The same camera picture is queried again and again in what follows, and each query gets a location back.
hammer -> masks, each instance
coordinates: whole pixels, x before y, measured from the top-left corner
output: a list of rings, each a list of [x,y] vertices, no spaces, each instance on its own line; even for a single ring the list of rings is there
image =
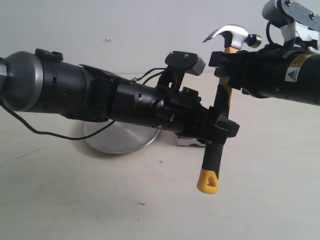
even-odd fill
[[[224,52],[233,54],[241,50],[244,43],[252,48],[258,48],[262,37],[249,34],[238,25],[225,25],[212,32],[203,42],[207,42],[218,35],[224,37]],[[232,88],[228,86],[228,78],[220,78],[213,107],[226,118],[229,117]],[[203,163],[197,188],[205,194],[216,194],[219,186],[219,170],[224,146],[217,143],[207,144],[204,150]]]

round metal disc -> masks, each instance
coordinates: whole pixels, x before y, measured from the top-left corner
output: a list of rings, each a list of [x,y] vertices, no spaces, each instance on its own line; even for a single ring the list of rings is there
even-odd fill
[[[83,136],[90,135],[109,124],[107,122],[83,122]],[[86,139],[92,148],[107,154],[125,154],[152,143],[160,130],[124,122],[115,122],[106,130]]]

silver metal hammer head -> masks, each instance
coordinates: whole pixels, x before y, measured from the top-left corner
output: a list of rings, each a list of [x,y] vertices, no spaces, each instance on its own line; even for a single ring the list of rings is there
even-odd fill
[[[233,47],[240,50],[244,43],[252,48],[258,48],[262,43],[262,37],[260,35],[249,34],[244,27],[234,24],[218,28],[203,40],[203,42],[205,43],[218,35],[224,37],[225,48]]]

yellow end cap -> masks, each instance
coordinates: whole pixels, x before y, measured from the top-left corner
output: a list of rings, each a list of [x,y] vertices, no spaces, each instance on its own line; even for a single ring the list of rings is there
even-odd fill
[[[196,187],[204,194],[216,194],[218,192],[219,180],[214,171],[201,169]]]

hammer handle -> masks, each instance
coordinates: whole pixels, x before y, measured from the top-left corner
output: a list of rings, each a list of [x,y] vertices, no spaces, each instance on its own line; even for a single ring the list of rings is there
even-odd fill
[[[234,47],[226,47],[224,52],[233,54],[239,51]],[[232,88],[228,86],[228,80],[220,78],[217,87],[214,107],[228,118],[231,105]],[[197,188],[205,194],[216,194],[219,186],[219,171],[224,146],[210,143],[205,147],[203,162]]]

